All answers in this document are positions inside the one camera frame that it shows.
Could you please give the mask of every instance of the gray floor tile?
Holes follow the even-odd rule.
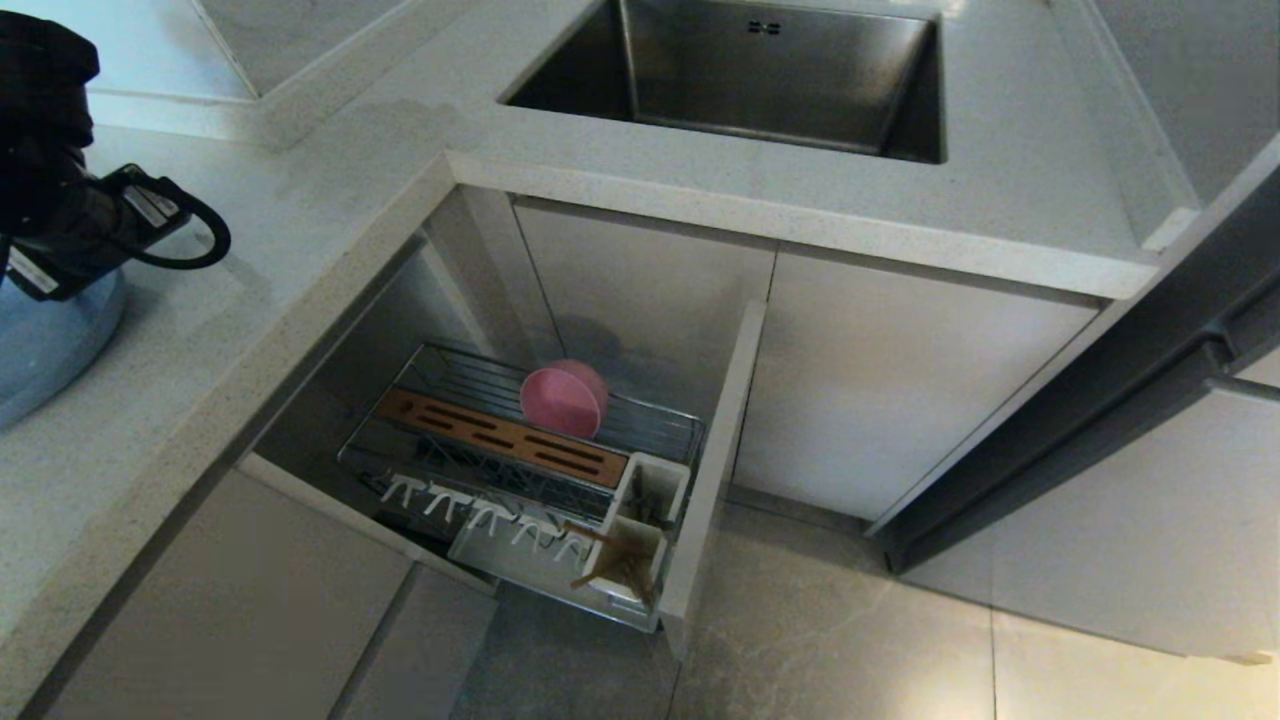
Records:
[[[453,720],[660,720],[673,669],[646,635],[504,585]]]
[[[1001,720],[1274,720],[1276,665],[1178,657],[996,614]]]
[[[844,512],[826,510],[787,500],[758,489],[742,486],[730,486],[727,501],[771,515],[781,515],[792,520],[799,520],[809,525],[818,525],[828,530],[836,530],[846,536],[860,536],[865,528],[865,521]]]
[[[728,506],[671,717],[991,720],[991,639],[861,538]]]

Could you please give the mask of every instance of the kitchen sink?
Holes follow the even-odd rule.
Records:
[[[607,0],[508,105],[940,164],[936,23]]]

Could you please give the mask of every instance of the open cabinet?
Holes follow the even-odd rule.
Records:
[[[646,243],[664,242],[659,234],[645,231],[614,240],[632,250],[637,243],[643,252]],[[640,325],[618,315],[613,329],[623,342],[616,355],[593,347],[593,364],[607,364],[605,380],[630,397],[611,397],[605,425],[586,447],[630,459],[631,475],[639,462],[649,462],[639,473],[664,500],[658,519],[645,524],[630,509],[639,492],[634,478],[604,487],[547,473],[387,411],[397,393],[407,392],[445,401],[456,415],[479,411],[518,423],[520,383],[527,370],[576,354],[573,328],[562,337],[552,316],[557,304],[582,299],[552,277],[557,270],[539,277],[550,265],[538,264],[538,258],[549,250],[530,251],[506,195],[456,191],[411,242],[417,251],[389,282],[371,288],[371,300],[348,314],[355,319],[330,333],[328,346],[314,354],[320,360],[306,369],[306,380],[239,469],[285,492],[292,484],[292,495],[308,497],[312,506],[366,534],[394,533],[411,557],[466,583],[515,582],[640,630],[662,629],[682,659],[737,454],[773,249],[700,238],[684,243],[700,255],[682,256],[678,243],[655,246],[653,251],[664,252],[681,273],[696,274],[704,263],[705,277],[727,278],[732,292],[712,288],[716,302],[685,299],[689,311],[667,314],[667,328],[652,331],[664,337],[653,343],[636,334]],[[745,259],[741,273],[723,272],[726,252]],[[644,270],[636,272],[630,279],[613,274],[616,292],[608,295],[614,302],[631,297],[637,315],[658,311],[646,302],[672,306],[669,293],[652,293]],[[680,287],[707,292],[708,283],[685,279]],[[552,297],[543,293],[543,281],[556,284]],[[586,299],[575,316],[582,320],[591,306]],[[713,346],[675,356],[678,348],[672,348],[667,329]],[[628,363],[628,355],[644,361]],[[659,382],[654,378],[677,375],[710,378],[714,387],[645,392],[646,383]],[[662,397],[663,405],[650,397]],[[689,469],[687,479],[678,479],[680,466]],[[608,582],[572,587],[593,562],[603,562],[591,557],[593,550],[600,556],[608,548],[590,533],[567,532],[567,523],[596,533],[611,525],[648,533],[657,546],[648,597],[611,592]]]

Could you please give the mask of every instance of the white cabinet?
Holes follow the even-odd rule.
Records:
[[[498,603],[421,566],[407,584],[332,719],[452,715]]]
[[[1158,119],[1199,199],[1211,202],[1280,129],[1275,1],[1236,0],[1229,12],[1211,0],[1091,4],[1105,20],[1098,29],[1124,55],[1125,79]]]
[[[1280,393],[1242,386],[1221,383],[906,578],[1179,655],[1275,650]]]
[[[530,241],[530,247],[544,250],[531,261],[521,228],[539,219],[529,211],[526,204],[517,209],[517,214],[500,193],[451,195],[424,225],[428,246],[406,260],[367,307],[349,314],[360,319],[335,333],[320,366],[259,442],[259,455],[239,466],[273,487],[292,487],[285,492],[307,496],[308,503],[366,536],[401,533],[393,542],[404,552],[453,579],[479,570],[641,630],[660,625],[672,653],[681,657],[698,619],[716,524],[739,450],[764,327],[773,243],[573,218],[563,232],[548,231],[545,243]],[[593,237],[604,250],[591,247]],[[562,250],[567,256],[561,256]],[[580,269],[595,279],[575,286],[572,277]],[[678,277],[664,277],[671,274]],[[559,291],[553,302],[556,323],[540,296],[544,286],[548,295],[553,295],[550,286]],[[536,307],[530,305],[530,292],[539,293]],[[397,382],[401,389],[443,395],[457,405],[518,421],[521,366],[527,369],[522,359],[541,357],[544,340],[554,338],[554,327],[573,328],[573,316],[625,338],[614,354],[570,352],[595,364],[611,389],[643,404],[694,410],[701,420],[691,423],[680,414],[620,398],[596,438],[623,452],[639,450],[696,466],[682,518],[667,530],[669,551],[654,575],[654,600],[648,606],[571,584],[581,577],[581,568],[572,553],[564,553],[571,547],[568,534],[557,534],[561,521],[596,521],[589,506],[603,496],[607,509],[618,500],[609,491],[590,488],[590,502],[584,505],[580,492],[554,478],[547,482],[545,475],[515,486],[485,475],[486,469],[502,465],[499,459],[486,457],[484,468],[467,465],[471,456],[465,448],[442,446],[422,428],[381,415],[366,420],[381,388]],[[572,337],[588,347],[589,333]],[[430,345],[413,354],[421,342]],[[411,354],[413,360],[406,364]],[[663,424],[648,424],[645,419],[657,414]],[[348,437],[352,441],[339,460]],[[393,474],[417,480],[420,488],[406,500],[411,486],[404,483],[384,501]],[[433,489],[430,483],[440,487]],[[452,501],[433,503],[440,489],[463,495],[457,509]],[[477,509],[486,503],[503,503],[512,518],[499,520],[494,514],[479,523],[484,515]],[[539,550],[520,541],[520,534],[527,534],[520,520],[529,519],[556,525],[557,532],[539,537]]]
[[[733,482],[879,518],[1096,314],[1064,293],[787,247]]]
[[[326,717],[408,569],[403,555],[229,473],[47,717]]]
[[[1252,365],[1236,373],[1235,377],[1242,380],[1280,387],[1280,348],[1263,355]]]
[[[777,242],[545,200],[516,215],[564,354],[613,392],[710,418]]]

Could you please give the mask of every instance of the white quartz countertop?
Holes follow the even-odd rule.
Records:
[[[129,265],[125,316],[100,360],[0,436],[0,716],[22,708],[201,473],[458,183],[1102,297],[1156,272],[1038,0],[937,5],[948,147],[937,167],[495,102],[590,5],[477,3],[287,151],[97,128],[93,170],[136,161],[170,176],[236,240],[207,270]]]

